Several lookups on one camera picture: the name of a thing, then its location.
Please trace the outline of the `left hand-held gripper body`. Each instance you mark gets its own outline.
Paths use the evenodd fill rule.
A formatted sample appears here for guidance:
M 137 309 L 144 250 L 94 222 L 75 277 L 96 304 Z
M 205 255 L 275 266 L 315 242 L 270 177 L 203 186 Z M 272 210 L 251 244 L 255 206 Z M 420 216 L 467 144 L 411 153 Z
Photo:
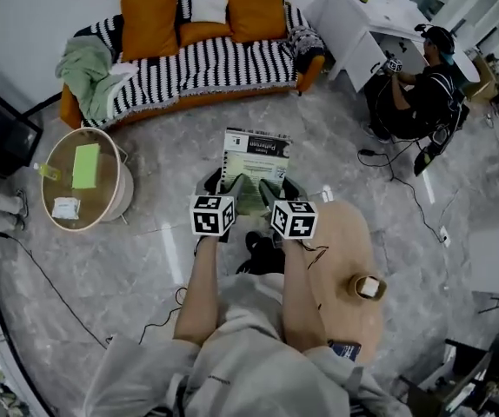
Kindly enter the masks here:
M 193 195 L 190 198 L 190 224 L 193 235 L 214 236 L 226 243 L 236 221 L 233 195 Z

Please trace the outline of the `green-white magazine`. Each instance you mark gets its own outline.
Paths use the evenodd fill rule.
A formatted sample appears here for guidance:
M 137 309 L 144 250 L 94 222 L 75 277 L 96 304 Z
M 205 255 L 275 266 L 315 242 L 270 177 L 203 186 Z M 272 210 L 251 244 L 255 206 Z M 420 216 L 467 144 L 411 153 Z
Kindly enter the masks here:
M 236 205 L 239 215 L 262 216 L 268 211 L 259 193 L 261 180 L 271 185 L 275 195 L 281 194 L 292 143 L 287 135 L 239 128 L 225 130 L 221 183 L 230 189 L 239 175 L 245 176 Z

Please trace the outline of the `orange sofa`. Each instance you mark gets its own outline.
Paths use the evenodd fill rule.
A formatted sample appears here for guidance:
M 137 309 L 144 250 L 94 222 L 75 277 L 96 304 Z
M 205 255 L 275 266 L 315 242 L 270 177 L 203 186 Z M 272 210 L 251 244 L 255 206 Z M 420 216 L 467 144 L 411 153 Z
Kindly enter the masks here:
M 241 43 L 223 23 L 197 22 L 195 0 L 121 0 L 113 17 L 79 30 L 56 68 L 60 116 L 71 128 L 111 129 L 214 103 L 306 91 L 325 62 L 302 12 L 274 0 L 281 35 Z

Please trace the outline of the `person's right forearm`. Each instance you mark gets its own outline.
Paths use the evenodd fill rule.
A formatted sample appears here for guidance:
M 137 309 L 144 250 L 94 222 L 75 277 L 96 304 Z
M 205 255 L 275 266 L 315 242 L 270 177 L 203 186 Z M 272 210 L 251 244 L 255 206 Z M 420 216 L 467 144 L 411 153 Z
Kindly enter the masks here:
M 288 345 L 304 353 L 327 345 L 327 336 L 305 265 L 303 247 L 283 241 L 283 331 Z

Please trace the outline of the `wooden coffee table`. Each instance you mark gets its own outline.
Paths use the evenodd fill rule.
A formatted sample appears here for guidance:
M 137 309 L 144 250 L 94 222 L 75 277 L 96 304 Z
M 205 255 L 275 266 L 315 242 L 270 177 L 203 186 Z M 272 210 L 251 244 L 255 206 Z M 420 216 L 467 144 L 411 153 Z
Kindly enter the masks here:
M 311 287 L 327 337 L 362 346 L 357 362 L 376 358 L 383 334 L 383 302 L 352 292 L 355 276 L 379 275 L 369 228 L 361 211 L 346 201 L 319 202 L 312 240 L 315 252 L 304 253 Z

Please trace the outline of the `dark blue book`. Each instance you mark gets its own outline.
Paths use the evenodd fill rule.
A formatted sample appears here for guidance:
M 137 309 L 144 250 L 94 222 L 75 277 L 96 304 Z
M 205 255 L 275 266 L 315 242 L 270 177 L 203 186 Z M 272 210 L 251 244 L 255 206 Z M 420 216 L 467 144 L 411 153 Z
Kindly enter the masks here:
M 362 349 L 362 345 L 360 343 L 347 341 L 329 340 L 328 346 L 339 357 L 346 358 L 351 361 L 356 361 Z

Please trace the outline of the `person's left shoe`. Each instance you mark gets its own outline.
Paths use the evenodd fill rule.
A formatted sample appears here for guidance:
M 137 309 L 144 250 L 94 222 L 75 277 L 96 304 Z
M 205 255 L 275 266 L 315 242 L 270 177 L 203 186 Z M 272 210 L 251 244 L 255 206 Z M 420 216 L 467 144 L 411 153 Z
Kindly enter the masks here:
M 250 231 L 246 234 L 245 245 L 251 254 L 257 251 L 271 250 L 273 248 L 270 237 L 257 231 Z

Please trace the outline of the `person's black trousers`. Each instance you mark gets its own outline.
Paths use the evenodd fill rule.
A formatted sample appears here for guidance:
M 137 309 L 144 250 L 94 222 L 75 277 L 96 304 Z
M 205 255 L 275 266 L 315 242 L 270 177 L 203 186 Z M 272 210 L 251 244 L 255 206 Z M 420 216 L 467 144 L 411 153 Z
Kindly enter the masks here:
M 250 258 L 237 269 L 237 274 L 267 275 L 284 274 L 285 253 L 280 248 L 268 245 L 256 245 L 250 252 Z

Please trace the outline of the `round bamboo basket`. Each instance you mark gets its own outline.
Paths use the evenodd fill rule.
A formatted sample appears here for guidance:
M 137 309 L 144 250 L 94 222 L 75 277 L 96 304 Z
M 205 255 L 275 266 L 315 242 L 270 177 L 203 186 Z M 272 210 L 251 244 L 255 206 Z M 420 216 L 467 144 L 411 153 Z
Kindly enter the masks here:
M 358 292 L 361 280 L 368 276 L 376 278 L 380 282 L 380 287 L 375 298 L 362 297 Z M 387 290 L 387 283 L 383 279 L 377 278 L 376 276 L 373 275 L 353 275 L 349 280 L 348 294 L 352 297 L 356 297 L 361 300 L 380 301 L 384 297 L 386 290 Z

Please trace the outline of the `white tissue block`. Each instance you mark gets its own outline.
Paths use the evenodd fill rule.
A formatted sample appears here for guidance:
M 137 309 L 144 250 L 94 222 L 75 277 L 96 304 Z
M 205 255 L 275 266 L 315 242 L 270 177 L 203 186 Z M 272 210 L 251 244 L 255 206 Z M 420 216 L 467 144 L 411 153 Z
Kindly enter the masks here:
M 373 277 L 365 277 L 361 280 L 358 292 L 360 296 L 375 298 L 380 287 L 380 282 Z

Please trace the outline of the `black white striped blanket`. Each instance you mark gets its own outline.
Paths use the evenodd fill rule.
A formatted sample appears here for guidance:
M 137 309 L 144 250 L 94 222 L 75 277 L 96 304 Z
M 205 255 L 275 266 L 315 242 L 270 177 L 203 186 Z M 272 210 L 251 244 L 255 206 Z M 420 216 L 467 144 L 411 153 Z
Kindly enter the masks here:
M 310 26 L 290 2 L 283 4 L 286 28 Z M 96 123 L 87 121 L 76 98 L 64 88 L 60 117 L 71 128 L 111 129 L 144 118 L 182 109 L 296 90 L 304 92 L 315 81 L 324 61 L 316 56 L 306 74 L 296 70 L 288 37 L 236 43 L 217 37 L 180 48 L 174 56 L 136 60 L 139 71 L 114 99 L 115 117 Z

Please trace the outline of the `white wipes packet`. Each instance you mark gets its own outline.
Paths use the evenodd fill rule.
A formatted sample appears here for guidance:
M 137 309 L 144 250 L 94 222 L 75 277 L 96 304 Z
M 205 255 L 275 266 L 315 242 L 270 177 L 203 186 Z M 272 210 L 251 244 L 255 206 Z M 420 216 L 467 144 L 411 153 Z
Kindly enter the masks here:
M 74 197 L 57 197 L 51 216 L 55 219 L 78 220 L 81 201 Z

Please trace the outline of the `person's beige shirt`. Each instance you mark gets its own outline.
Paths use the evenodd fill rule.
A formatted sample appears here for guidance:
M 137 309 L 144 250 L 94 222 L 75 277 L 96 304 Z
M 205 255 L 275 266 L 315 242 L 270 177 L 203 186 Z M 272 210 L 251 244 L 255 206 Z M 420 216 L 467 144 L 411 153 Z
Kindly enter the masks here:
M 283 338 L 280 274 L 219 283 L 219 325 L 202 346 L 111 341 L 85 417 L 412 417 L 355 362 L 329 347 L 301 353 Z

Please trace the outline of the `large orange cushion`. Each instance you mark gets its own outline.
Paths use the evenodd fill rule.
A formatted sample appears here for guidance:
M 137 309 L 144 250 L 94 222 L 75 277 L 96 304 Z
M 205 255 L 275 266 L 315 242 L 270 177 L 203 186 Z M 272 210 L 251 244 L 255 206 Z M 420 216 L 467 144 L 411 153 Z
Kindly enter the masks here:
M 177 0 L 120 0 L 120 6 L 124 62 L 177 54 Z
M 229 0 L 232 40 L 249 43 L 287 36 L 283 0 Z

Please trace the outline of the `white cushion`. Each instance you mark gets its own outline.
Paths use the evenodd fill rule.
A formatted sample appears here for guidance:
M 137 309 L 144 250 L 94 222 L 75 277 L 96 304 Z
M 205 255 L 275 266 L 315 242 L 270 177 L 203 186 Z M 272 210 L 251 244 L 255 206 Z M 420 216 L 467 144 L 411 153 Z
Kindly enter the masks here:
M 226 24 L 229 0 L 191 0 L 192 23 Z

